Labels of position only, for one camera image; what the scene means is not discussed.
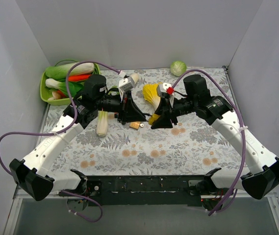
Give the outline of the yellow padlock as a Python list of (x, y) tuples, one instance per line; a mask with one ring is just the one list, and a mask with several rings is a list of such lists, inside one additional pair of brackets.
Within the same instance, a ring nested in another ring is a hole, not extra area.
[(148, 124), (149, 125), (153, 125), (153, 123), (158, 120), (158, 118), (160, 117), (160, 115), (157, 115), (155, 113), (153, 113), (152, 115), (151, 114), (148, 114), (148, 113), (144, 113), (145, 116), (148, 116), (149, 117), (149, 120), (148, 120)]

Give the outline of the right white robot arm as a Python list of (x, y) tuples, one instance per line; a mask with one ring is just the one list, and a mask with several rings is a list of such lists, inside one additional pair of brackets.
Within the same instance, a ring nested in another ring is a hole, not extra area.
[(177, 99), (169, 83), (160, 83), (156, 87), (160, 103), (149, 120), (152, 129), (172, 128), (178, 123), (178, 117), (189, 113), (205, 120), (219, 132), (229, 144), (245, 157), (249, 173), (241, 175), (235, 182), (236, 173), (224, 173), (221, 169), (206, 174), (198, 189), (209, 194), (217, 194), (222, 188), (246, 191), (255, 199), (263, 198), (279, 185), (279, 157), (268, 150), (257, 138), (241, 125), (235, 109), (221, 96), (212, 96), (206, 80), (199, 74), (183, 79), (186, 97)]

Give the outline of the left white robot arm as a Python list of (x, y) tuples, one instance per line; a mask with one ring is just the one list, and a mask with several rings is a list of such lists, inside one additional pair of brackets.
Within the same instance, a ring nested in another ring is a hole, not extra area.
[(91, 75), (76, 95), (74, 104), (64, 110), (52, 129), (52, 135), (41, 141), (22, 160), (14, 159), (10, 163), (17, 185), (36, 201), (43, 200), (52, 191), (66, 190), (77, 196), (83, 195), (87, 190), (87, 176), (74, 169), (53, 173), (50, 167), (71, 140), (98, 116), (99, 111), (118, 113), (118, 121), (122, 124), (146, 121), (131, 95), (131, 89), (139, 77), (134, 73), (121, 79), (115, 89), (117, 94), (111, 95), (106, 92), (106, 78), (100, 74)]

